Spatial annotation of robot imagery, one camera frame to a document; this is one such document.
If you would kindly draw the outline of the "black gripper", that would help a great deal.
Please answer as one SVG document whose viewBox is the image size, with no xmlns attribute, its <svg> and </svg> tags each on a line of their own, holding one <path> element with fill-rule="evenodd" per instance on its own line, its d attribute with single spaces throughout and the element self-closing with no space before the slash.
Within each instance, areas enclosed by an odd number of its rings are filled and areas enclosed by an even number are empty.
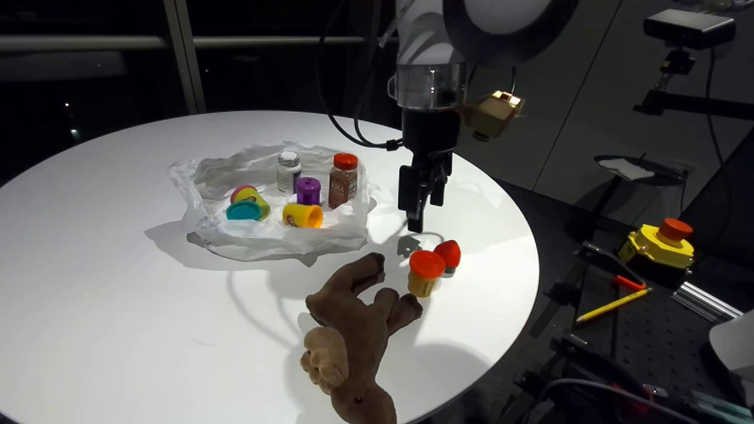
<svg viewBox="0 0 754 424">
<path fill-rule="evenodd" d="M 398 170 L 398 208 L 411 232 L 423 231 L 427 189 L 431 189 L 431 205 L 443 208 L 445 202 L 456 134 L 460 115 L 454 111 L 402 114 L 402 143 L 411 154 L 411 163 Z"/>
</svg>

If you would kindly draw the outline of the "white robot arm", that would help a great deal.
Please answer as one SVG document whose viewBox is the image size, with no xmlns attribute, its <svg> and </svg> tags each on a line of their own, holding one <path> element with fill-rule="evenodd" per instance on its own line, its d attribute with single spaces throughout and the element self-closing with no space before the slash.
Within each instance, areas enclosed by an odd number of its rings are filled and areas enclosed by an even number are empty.
<svg viewBox="0 0 754 424">
<path fill-rule="evenodd" d="M 546 50 L 579 0 L 396 0 L 396 70 L 388 92 L 400 109 L 398 208 L 423 231 L 423 205 L 443 205 L 467 103 L 468 65 L 516 65 Z"/>
</svg>

